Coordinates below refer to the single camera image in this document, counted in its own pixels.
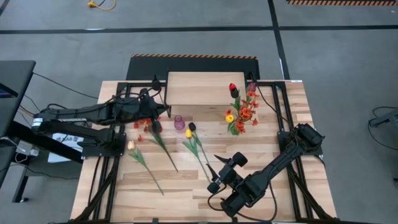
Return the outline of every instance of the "black desk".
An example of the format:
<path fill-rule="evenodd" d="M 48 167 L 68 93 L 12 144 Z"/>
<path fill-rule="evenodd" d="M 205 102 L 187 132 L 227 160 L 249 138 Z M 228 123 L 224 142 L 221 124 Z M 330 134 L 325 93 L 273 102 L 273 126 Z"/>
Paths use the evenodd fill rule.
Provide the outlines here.
<path fill-rule="evenodd" d="M 28 60 L 0 61 L 0 83 L 18 94 L 14 98 L 0 98 L 0 137 L 7 136 L 16 144 L 18 144 L 19 140 L 23 140 L 82 164 L 83 161 L 80 152 L 47 136 L 36 135 L 30 128 L 13 121 L 30 79 L 33 76 L 35 64 L 35 61 Z M 0 172 L 0 187 L 7 174 L 8 167 L 14 161 L 15 151 L 16 147 L 13 147 L 10 142 L 6 140 L 0 141 L 0 170 L 4 169 Z M 22 164 L 28 166 L 31 158 L 29 156 Z M 28 175 L 26 174 L 27 169 L 24 169 L 13 202 L 21 201 L 22 193 L 28 179 Z"/>

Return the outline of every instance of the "wooden tabletop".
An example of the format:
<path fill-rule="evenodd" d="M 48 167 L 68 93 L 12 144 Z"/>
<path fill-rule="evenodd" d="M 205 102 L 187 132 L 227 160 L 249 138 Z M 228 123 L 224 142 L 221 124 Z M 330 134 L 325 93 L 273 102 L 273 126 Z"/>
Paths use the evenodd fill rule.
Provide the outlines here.
<path fill-rule="evenodd" d="M 312 125 L 312 117 L 303 83 L 285 82 L 295 124 L 309 123 Z M 117 81 L 103 82 L 99 94 L 99 103 L 106 101 L 115 94 L 116 85 Z M 132 91 L 139 92 L 139 90 L 140 88 L 134 88 Z M 271 88 L 261 87 L 261 90 L 266 100 L 274 105 Z M 279 94 L 279 96 L 283 110 L 282 94 Z M 209 182 L 195 156 L 182 144 L 182 141 L 186 140 L 185 131 L 177 131 L 174 128 L 174 116 L 182 115 L 187 126 L 191 121 L 196 124 L 198 137 L 203 143 L 211 166 L 216 171 L 219 171 L 223 164 L 213 156 L 214 154 L 221 157 L 231 157 L 235 152 L 242 152 L 247 157 L 248 163 L 244 167 L 237 166 L 236 171 L 242 177 L 245 177 L 256 170 L 263 169 L 273 158 L 279 155 L 276 137 L 279 130 L 277 116 L 262 100 L 258 100 L 258 102 L 260 107 L 257 109 L 256 116 L 259 124 L 255 127 L 247 124 L 246 133 L 239 136 L 233 136 L 226 132 L 228 124 L 224 120 L 224 111 L 229 106 L 173 105 L 172 117 L 168 118 L 167 114 L 164 113 L 160 116 L 160 122 L 164 129 L 162 138 L 166 142 L 167 149 L 171 153 L 179 172 L 175 171 L 166 153 L 159 146 L 145 140 L 137 142 L 138 148 L 143 152 L 147 166 L 164 191 L 163 196 L 146 169 L 128 156 L 126 150 L 127 153 L 120 159 L 111 222 L 151 222 L 153 218 L 159 218 L 160 222 L 230 222 L 231 219 L 223 212 L 213 211 L 208 206 L 207 198 L 210 193 L 206 188 Z M 142 128 L 134 129 L 134 124 L 126 125 L 126 133 L 128 140 L 136 140 L 140 134 L 144 139 L 151 138 L 151 135 L 144 133 Z M 205 163 L 203 154 L 200 154 L 200 159 Z M 325 168 L 313 156 L 302 156 L 302 160 L 309 191 L 327 213 L 335 216 L 336 212 Z M 83 163 L 71 218 L 77 217 L 87 205 L 96 161 L 97 158 L 92 157 L 86 159 Z M 100 169 L 97 172 L 94 192 L 96 192 L 99 178 Z M 272 186 L 278 204 L 278 213 L 275 220 L 294 221 L 292 199 L 285 170 L 273 178 Z M 220 198 L 226 198 L 230 193 L 231 189 L 227 188 L 224 192 L 215 196 L 211 204 L 214 207 L 220 207 Z M 104 217 L 104 204 L 107 195 L 108 193 L 105 193 L 103 197 L 100 217 Z M 298 198 L 301 213 L 304 217 L 305 210 L 299 190 Z M 258 201 L 252 208 L 244 207 L 241 213 L 255 218 L 270 218 L 274 213 L 274 203 L 269 189 L 262 200 Z M 238 219 L 241 222 L 248 221 L 241 217 L 238 217 Z"/>

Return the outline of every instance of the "yellow tulip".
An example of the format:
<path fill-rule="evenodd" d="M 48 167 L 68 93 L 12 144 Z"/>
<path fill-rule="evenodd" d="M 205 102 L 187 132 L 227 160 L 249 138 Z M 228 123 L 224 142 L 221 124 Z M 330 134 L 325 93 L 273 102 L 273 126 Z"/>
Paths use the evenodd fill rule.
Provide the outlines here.
<path fill-rule="evenodd" d="M 191 131 L 190 129 L 187 129 L 187 130 L 185 131 L 185 136 L 187 137 L 187 139 L 192 138 L 192 131 Z"/>
<path fill-rule="evenodd" d="M 228 123 L 232 123 L 234 121 L 234 116 L 233 115 L 228 115 L 225 117 L 225 121 Z"/>

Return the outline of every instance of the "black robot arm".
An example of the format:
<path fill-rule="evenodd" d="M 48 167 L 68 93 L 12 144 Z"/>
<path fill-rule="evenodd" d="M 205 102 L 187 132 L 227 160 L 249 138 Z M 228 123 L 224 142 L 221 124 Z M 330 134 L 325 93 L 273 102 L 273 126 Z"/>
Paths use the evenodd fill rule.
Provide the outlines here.
<path fill-rule="evenodd" d="M 236 153 L 232 159 L 223 159 L 217 156 L 221 162 L 225 163 L 225 166 L 219 171 L 220 176 L 209 166 L 213 175 L 213 183 L 208 187 L 211 193 L 217 192 L 221 183 L 229 185 L 233 189 L 233 193 L 221 202 L 221 208 L 228 216 L 234 217 L 243 206 L 252 207 L 263 198 L 271 179 L 304 152 L 316 150 L 324 137 L 310 125 L 299 124 L 290 138 L 290 143 L 279 156 L 263 170 L 255 171 L 245 178 L 242 178 L 234 170 L 236 165 L 244 166 L 248 161 L 240 152 Z"/>

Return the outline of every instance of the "pink vase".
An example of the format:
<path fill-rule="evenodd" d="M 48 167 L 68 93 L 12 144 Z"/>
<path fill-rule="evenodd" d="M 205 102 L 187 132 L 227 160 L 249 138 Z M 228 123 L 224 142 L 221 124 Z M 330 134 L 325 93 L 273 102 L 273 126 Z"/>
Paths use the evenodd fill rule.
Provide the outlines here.
<path fill-rule="evenodd" d="M 176 115 L 176 117 L 174 118 L 174 127 L 177 130 L 182 130 L 185 128 L 185 121 L 180 115 Z"/>

